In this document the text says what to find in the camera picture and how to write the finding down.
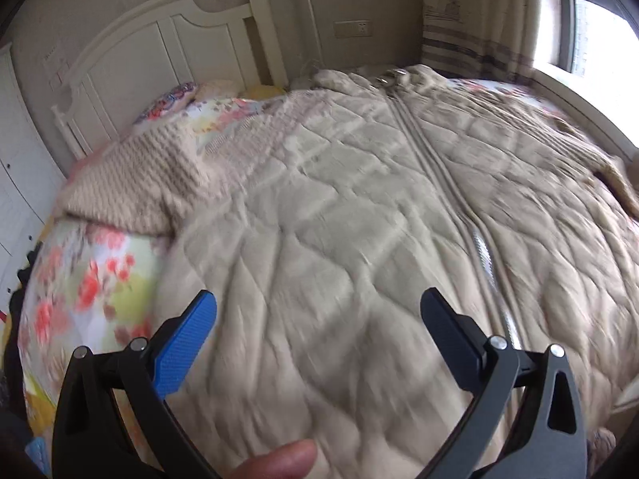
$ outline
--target wall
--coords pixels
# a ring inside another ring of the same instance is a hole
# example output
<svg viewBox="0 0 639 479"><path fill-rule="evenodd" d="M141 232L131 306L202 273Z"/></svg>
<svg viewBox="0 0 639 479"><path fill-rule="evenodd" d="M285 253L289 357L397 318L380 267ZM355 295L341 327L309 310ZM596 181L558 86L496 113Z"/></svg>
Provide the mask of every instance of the wall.
<svg viewBox="0 0 639 479"><path fill-rule="evenodd" d="M126 10L146 0L26 0L2 43L13 41L12 56L24 100L53 158L68 173L73 156L52 120L50 106L68 102L63 91L52 91L42 62L59 41L69 64L102 28ZM204 10L217 11L247 0L195 0ZM300 75L317 57L305 0L270 0L289 77ZM364 63L417 62L421 47L422 0L313 0L327 67ZM337 40L332 23L373 20L371 38Z"/></svg>

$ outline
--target headboard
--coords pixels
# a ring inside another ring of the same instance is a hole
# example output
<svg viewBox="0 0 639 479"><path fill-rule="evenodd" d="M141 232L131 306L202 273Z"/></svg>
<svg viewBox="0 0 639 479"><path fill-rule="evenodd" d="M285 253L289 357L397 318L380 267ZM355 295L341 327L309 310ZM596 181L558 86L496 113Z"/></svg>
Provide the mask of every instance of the headboard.
<svg viewBox="0 0 639 479"><path fill-rule="evenodd" d="M257 25L270 81L285 87L268 0L221 12L204 12L193 0L149 0L112 22L65 76L69 109L51 108L76 158L118 139L144 107L180 83L230 79L242 88L269 83L260 80L249 18Z"/></svg>

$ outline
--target wall socket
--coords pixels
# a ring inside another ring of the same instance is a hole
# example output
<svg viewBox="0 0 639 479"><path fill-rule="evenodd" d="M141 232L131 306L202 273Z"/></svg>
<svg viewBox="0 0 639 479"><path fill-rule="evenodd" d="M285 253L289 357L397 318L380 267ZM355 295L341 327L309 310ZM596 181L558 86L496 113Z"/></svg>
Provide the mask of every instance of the wall socket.
<svg viewBox="0 0 639 479"><path fill-rule="evenodd" d="M365 38L373 35L371 20L350 20L334 22L333 32L336 38Z"/></svg>

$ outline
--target beige curtain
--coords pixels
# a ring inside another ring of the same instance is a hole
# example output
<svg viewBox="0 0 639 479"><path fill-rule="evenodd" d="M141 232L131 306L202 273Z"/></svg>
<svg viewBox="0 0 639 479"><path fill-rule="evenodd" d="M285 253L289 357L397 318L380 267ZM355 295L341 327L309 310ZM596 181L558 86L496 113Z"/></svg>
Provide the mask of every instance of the beige curtain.
<svg viewBox="0 0 639 479"><path fill-rule="evenodd" d="M422 62L448 77L526 83L542 0L424 0Z"/></svg>

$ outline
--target bed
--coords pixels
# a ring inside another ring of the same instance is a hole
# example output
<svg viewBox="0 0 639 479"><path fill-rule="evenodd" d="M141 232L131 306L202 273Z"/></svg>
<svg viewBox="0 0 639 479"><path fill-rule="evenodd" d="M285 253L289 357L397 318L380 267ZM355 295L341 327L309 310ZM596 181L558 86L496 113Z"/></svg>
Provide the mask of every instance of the bed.
<svg viewBox="0 0 639 479"><path fill-rule="evenodd" d="M85 162L18 338L34 432L76 345L122 348L207 288L220 321L167 401L219 472L313 437L313 477L414 477L468 402L416 311L432 285L515 347L562 344L600 426L639 371L639 206L614 162L512 85L287 83L267 0L152 0L69 70L53 112Z"/></svg>

